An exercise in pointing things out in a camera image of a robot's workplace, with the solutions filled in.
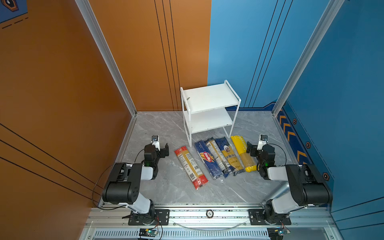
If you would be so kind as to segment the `red spaghetti bag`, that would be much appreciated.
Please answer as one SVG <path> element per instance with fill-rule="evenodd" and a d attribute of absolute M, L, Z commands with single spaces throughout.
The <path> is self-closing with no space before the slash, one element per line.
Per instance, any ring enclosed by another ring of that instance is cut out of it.
<path fill-rule="evenodd" d="M 209 182 L 186 146 L 174 152 L 196 190 Z"/>

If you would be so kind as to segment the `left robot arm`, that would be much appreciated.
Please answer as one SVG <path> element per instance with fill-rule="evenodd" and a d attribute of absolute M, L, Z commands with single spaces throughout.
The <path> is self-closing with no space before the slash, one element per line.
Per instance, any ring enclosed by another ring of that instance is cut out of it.
<path fill-rule="evenodd" d="M 144 160 L 140 163 L 116 163 L 102 192 L 104 202 L 127 207 L 137 217 L 155 219 L 154 202 L 140 193 L 142 181 L 154 180 L 158 175 L 159 160 L 169 156 L 169 145 L 144 147 Z"/>

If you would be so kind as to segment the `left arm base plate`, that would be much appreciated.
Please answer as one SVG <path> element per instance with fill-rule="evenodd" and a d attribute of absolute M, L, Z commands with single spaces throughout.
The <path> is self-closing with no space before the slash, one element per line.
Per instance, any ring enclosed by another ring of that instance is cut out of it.
<path fill-rule="evenodd" d="M 170 220 L 169 209 L 154 209 L 147 214 L 132 214 L 129 217 L 129 226 L 167 226 Z"/>

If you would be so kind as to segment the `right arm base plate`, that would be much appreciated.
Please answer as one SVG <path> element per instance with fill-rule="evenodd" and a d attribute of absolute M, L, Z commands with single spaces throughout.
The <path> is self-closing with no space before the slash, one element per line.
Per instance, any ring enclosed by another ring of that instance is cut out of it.
<path fill-rule="evenodd" d="M 289 226 L 292 224 L 290 216 L 288 214 L 276 214 L 275 212 L 267 212 L 264 209 L 249 209 L 249 219 L 251 225 L 285 225 Z"/>

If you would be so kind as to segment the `blue Barilla spaghetti bag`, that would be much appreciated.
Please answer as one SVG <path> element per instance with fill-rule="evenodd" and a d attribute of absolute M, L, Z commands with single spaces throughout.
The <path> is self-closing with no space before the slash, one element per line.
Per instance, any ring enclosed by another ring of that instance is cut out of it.
<path fill-rule="evenodd" d="M 206 165 L 206 168 L 210 172 L 210 175 L 215 180 L 222 176 L 223 172 L 219 165 L 215 162 L 215 159 L 208 149 L 204 141 L 198 141 L 194 143 L 197 152 L 199 153 L 202 161 Z"/>

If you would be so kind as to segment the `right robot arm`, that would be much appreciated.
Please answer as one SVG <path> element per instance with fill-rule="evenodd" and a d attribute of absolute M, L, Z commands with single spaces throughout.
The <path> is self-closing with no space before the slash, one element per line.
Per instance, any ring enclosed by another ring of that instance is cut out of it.
<path fill-rule="evenodd" d="M 288 188 L 265 201 L 266 218 L 332 202 L 332 191 L 315 165 L 284 164 L 278 167 L 275 165 L 275 148 L 265 141 L 259 141 L 257 145 L 247 142 L 247 153 L 258 160 L 259 173 L 264 180 L 283 182 Z"/>

